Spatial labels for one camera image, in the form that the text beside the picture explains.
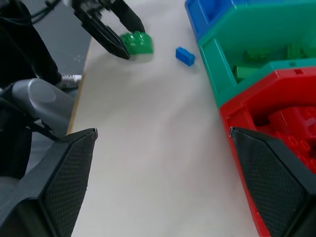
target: black pants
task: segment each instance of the black pants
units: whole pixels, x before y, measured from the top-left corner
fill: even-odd
[[[21,2],[11,1],[1,9],[0,16],[23,18],[30,13]],[[0,87],[36,75],[53,85],[61,80],[56,63],[33,26],[0,21]]]

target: black mesh panel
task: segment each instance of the black mesh panel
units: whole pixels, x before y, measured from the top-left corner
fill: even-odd
[[[75,142],[44,194],[44,205],[57,233],[70,237],[87,188],[95,133]]]
[[[316,200],[314,199],[311,207],[305,213],[305,221],[299,223],[299,227],[292,235],[293,237],[315,237],[316,236]]]
[[[232,136],[252,199],[271,237],[282,237],[304,203],[306,192],[262,141]]]

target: plastic storage bin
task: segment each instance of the plastic storage bin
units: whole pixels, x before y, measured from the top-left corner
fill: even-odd
[[[198,41],[217,106],[272,70],[316,65],[314,59],[283,61],[290,44],[316,48],[315,12],[315,0],[305,0],[301,4],[253,4],[231,8]],[[267,61],[271,63],[258,63],[257,72],[237,80],[233,68],[244,63],[247,50],[260,48],[269,51]]]
[[[299,0],[186,0],[185,8],[196,40],[199,40],[230,8],[234,8],[238,4],[297,1]]]
[[[237,95],[220,108],[220,116],[226,134],[230,127],[242,127],[260,131],[279,138],[305,165],[307,171],[316,173],[316,67],[276,70],[247,90]],[[259,235],[265,233],[262,221],[246,186],[245,177],[239,163],[232,139],[228,136],[230,147],[237,164],[239,175],[246,192],[250,211]],[[293,208],[283,209],[286,219],[278,223],[278,231],[284,231],[293,221],[297,212]],[[275,233],[275,225],[267,225],[270,233]]]

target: lego brick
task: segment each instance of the lego brick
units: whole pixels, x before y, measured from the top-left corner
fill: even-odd
[[[250,63],[264,63],[268,61],[269,53],[267,49],[248,49],[244,54],[244,60]]]
[[[221,106],[220,116],[246,193],[237,152],[228,136],[230,127],[260,131],[281,139],[315,173],[315,86],[316,67],[276,70]],[[255,207],[250,210],[255,220],[258,217]]]
[[[284,52],[290,43],[300,44],[302,48],[316,48],[316,40],[313,40],[316,39],[316,15],[313,12],[316,12],[315,1],[238,5],[230,9],[198,41],[217,106],[275,69],[316,65],[315,59],[284,61]],[[247,50],[256,48],[269,50],[271,62],[263,64],[244,80],[236,81],[231,69],[243,62]]]
[[[299,59],[301,58],[301,46],[299,44],[289,44],[286,47],[286,57],[287,60]]]
[[[316,58],[316,48],[301,48],[302,58]]]
[[[195,56],[182,47],[176,49],[176,58],[188,66],[193,65]]]
[[[256,67],[247,67],[247,66],[234,66],[233,73],[236,79],[236,82],[239,83],[245,78],[254,74],[259,68]]]
[[[126,33],[120,37],[130,55],[154,52],[153,40],[146,33],[135,31],[134,33]]]

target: person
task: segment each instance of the person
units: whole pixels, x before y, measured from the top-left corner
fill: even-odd
[[[20,1],[0,9],[0,17],[30,18],[27,7]],[[60,89],[78,87],[81,75],[63,75],[49,54],[32,24],[18,25],[0,20],[0,87],[22,79],[43,79]]]

